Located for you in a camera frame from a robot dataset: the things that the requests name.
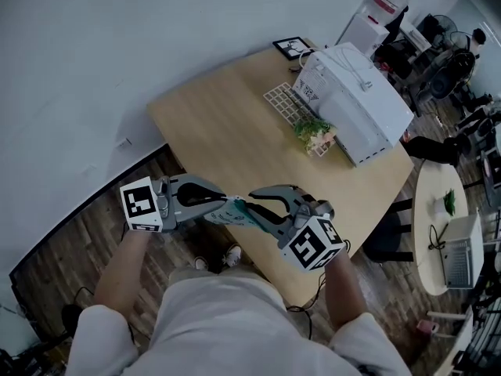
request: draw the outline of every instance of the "person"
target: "person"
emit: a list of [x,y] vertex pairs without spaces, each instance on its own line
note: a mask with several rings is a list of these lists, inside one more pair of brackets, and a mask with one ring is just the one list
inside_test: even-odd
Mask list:
[[456,138],[445,138],[444,142],[434,141],[425,136],[416,136],[409,141],[402,141],[409,156],[434,161],[457,167],[462,154],[471,152],[471,143],[467,136],[459,134]]
[[496,126],[499,122],[501,122],[500,96],[491,98],[488,104],[476,109],[476,111],[474,111],[468,117],[464,118],[464,120],[460,121],[456,125],[456,129],[465,135],[471,135],[475,133],[480,125],[484,122],[484,120],[488,118],[492,121],[492,126]]
[[494,102],[494,98],[490,93],[484,93],[480,97],[475,97],[470,101],[465,102],[464,108],[467,109],[470,113],[473,113],[479,107],[487,106],[488,104]]
[[150,234],[129,231],[96,287],[94,306],[81,313],[67,376],[204,374],[410,375],[395,347],[367,312],[345,249],[325,267],[326,305],[337,329],[329,347],[302,338],[278,291],[240,264],[233,246],[216,275],[195,268],[170,275],[149,349],[138,356],[127,319],[139,293]]
[[429,85],[424,86],[424,84],[428,84],[437,72],[458,52],[469,51],[473,53],[475,61],[469,74],[470,76],[475,75],[478,69],[481,47],[485,44],[485,41],[485,33],[480,28],[475,29],[471,37],[463,32],[452,32],[450,40],[445,42],[445,51],[435,57],[428,68],[409,85],[410,92],[417,96],[420,102],[430,99]]

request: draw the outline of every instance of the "cloth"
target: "cloth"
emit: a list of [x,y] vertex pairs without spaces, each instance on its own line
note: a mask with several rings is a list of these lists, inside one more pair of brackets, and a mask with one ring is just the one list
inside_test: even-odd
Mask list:
[[369,313],[345,324],[325,347],[299,335],[271,284],[230,271],[201,272],[183,270],[171,280],[141,357],[120,313],[102,305],[85,309],[66,375],[410,375]]
[[258,227],[262,229],[255,218],[249,213],[242,197],[227,197],[227,201],[218,210],[204,216],[208,222],[233,226]]

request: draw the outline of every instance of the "wooden floor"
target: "wooden floor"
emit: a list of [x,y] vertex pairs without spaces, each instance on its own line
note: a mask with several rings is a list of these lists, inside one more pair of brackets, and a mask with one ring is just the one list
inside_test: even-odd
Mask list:
[[[436,110],[446,126],[458,119],[455,109],[448,106],[448,103],[441,103],[440,107],[432,104],[428,110]],[[436,140],[443,140],[445,137],[444,130],[432,114],[416,119],[412,123],[411,132]],[[415,170],[399,199],[413,195],[419,163],[415,160]],[[155,179],[163,174],[175,175],[180,172],[182,169],[166,148],[162,154],[110,188],[69,221],[13,274],[20,297],[48,336],[63,333],[61,309],[74,301],[80,287],[94,290],[99,275],[120,242],[124,216],[119,186],[147,175]],[[459,172],[463,183],[473,182],[480,176],[474,163],[467,160],[461,162]],[[477,206],[485,206],[481,186],[468,190],[467,195],[470,211]],[[404,224],[410,222],[409,215],[409,212],[401,214]],[[142,270],[142,290],[132,318],[136,341],[141,349],[145,349],[148,344],[143,334],[150,336],[153,331],[169,273],[176,267],[189,265],[197,255],[205,256],[211,269],[217,271],[222,254],[233,243],[231,235],[223,226],[204,220],[187,222],[180,230],[155,235],[153,239]],[[402,250],[411,249],[409,236],[404,235]],[[413,373],[431,374],[444,358],[450,341],[434,339],[428,343],[416,332],[416,324],[425,318],[428,310],[460,312],[465,293],[449,291],[440,297],[428,295],[421,287],[416,267],[412,263],[387,262],[380,266],[369,261],[362,251],[355,254],[353,263],[370,311]],[[92,296],[87,291],[82,291],[76,303],[89,306],[92,304]],[[308,322],[303,313],[291,314],[291,319],[303,335],[308,335]],[[327,343],[333,330],[328,321],[323,293],[312,310],[312,320],[313,339]],[[56,352],[52,352],[52,358],[64,361],[69,346],[70,341],[60,346]]]

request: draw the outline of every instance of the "shoe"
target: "shoe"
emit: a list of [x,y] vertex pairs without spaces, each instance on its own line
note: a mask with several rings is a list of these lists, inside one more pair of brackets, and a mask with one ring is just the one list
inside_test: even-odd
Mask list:
[[209,264],[201,256],[195,258],[195,269],[197,270],[209,270]]
[[237,244],[234,244],[227,252],[226,255],[222,257],[223,264],[228,267],[234,267],[240,263],[242,258],[242,248]]
[[406,129],[406,131],[404,132],[404,135],[402,136],[402,139],[405,143],[407,143],[408,141],[410,141],[410,132],[409,130]]

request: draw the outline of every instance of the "pink object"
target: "pink object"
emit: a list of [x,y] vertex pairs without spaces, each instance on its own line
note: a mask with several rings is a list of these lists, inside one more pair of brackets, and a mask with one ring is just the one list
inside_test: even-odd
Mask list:
[[484,159],[484,170],[485,170],[485,175],[490,177],[491,176],[491,166],[488,165],[487,159]]
[[438,331],[438,324],[435,322],[432,322],[431,320],[423,320],[422,319],[417,324],[416,329],[421,331],[422,333],[424,333],[426,335],[432,335]]

